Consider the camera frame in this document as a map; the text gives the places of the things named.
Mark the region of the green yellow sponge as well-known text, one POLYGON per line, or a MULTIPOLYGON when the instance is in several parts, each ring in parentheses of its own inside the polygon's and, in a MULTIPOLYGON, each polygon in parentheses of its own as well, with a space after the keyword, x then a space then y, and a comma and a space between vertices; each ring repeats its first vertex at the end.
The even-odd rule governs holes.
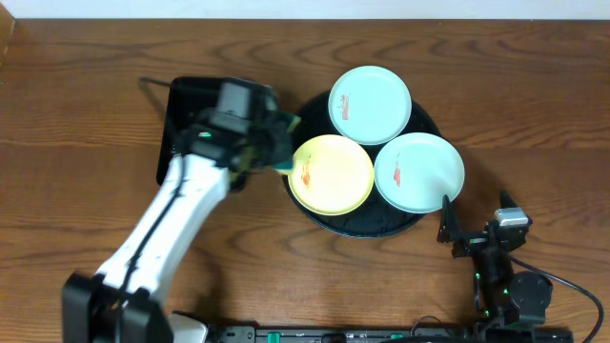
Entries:
POLYGON ((293 113, 282 111, 278 114, 280 124, 280 140, 277 143, 275 152, 279 154, 274 164, 274 169, 282 174, 290 174, 295 166, 295 131, 299 127, 301 118, 293 113))

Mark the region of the yellow plate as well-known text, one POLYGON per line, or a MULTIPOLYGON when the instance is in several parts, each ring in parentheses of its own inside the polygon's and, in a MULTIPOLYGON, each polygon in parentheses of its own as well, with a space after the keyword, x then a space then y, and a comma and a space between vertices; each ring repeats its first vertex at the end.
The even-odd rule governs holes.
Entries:
POLYGON ((342 135, 324 134, 296 149, 293 168, 286 171, 297 203, 321 215, 354 211, 372 191, 375 172, 369 154, 342 135))

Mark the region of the light blue plate top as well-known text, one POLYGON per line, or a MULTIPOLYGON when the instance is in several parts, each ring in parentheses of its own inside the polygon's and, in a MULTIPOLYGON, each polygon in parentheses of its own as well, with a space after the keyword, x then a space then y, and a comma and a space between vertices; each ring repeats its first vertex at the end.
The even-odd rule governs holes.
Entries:
POLYGON ((361 145, 380 145, 398 136, 412 113, 411 94, 393 71, 379 66, 351 69, 335 81, 328 113, 335 129, 361 145))

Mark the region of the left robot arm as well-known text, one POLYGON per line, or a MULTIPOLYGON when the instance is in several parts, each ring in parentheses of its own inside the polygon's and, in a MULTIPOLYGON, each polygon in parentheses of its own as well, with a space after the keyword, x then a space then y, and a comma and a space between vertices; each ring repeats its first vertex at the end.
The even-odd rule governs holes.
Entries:
POLYGON ((160 189, 95 275, 61 290, 65 342, 203 342, 208 327, 163 305, 185 253, 214 208, 253 169, 293 165, 297 117, 268 85, 240 78, 176 78, 168 85, 160 189))

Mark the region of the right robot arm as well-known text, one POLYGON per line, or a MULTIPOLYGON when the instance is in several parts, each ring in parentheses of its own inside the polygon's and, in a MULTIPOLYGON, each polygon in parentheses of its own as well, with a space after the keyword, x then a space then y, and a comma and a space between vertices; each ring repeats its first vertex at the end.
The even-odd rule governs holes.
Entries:
POLYGON ((448 196, 442 198, 439 243, 451 243, 454 258, 470 257, 475 267, 477 307, 485 317, 473 337, 483 342, 534 342, 546 320, 553 285, 535 272, 515 272, 510 252, 526 242, 532 220, 510 197, 499 195, 500 208, 480 232, 465 232, 448 196))

